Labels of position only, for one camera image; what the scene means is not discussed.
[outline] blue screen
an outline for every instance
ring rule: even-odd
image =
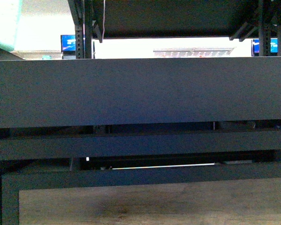
[[[61,35],[61,48],[62,51],[75,51],[76,50],[75,35]]]
[[[259,53],[259,39],[253,40],[254,44],[254,53]],[[277,53],[278,52],[278,40],[277,39],[271,39],[271,53]]]

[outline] fluorescent light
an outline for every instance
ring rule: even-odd
[[[215,163],[188,164],[188,165],[161,165],[161,166],[127,167],[127,168],[113,168],[113,170],[149,169],[149,168],[168,168],[168,167],[185,167],[185,166],[202,166],[202,165],[215,165]]]

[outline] metal shelving unit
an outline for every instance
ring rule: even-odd
[[[281,1],[106,0],[105,38],[257,35],[254,58],[90,59],[103,1],[69,6],[88,60],[0,61],[0,224],[19,223],[20,190],[281,177]],[[198,159],[215,165],[96,169]]]

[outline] wooden board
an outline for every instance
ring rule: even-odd
[[[281,179],[20,192],[21,225],[281,225]]]

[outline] teal object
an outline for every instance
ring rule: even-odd
[[[11,52],[15,48],[22,0],[0,0],[0,48]]]
[[[42,60],[51,60],[52,57],[50,55],[43,55]]]

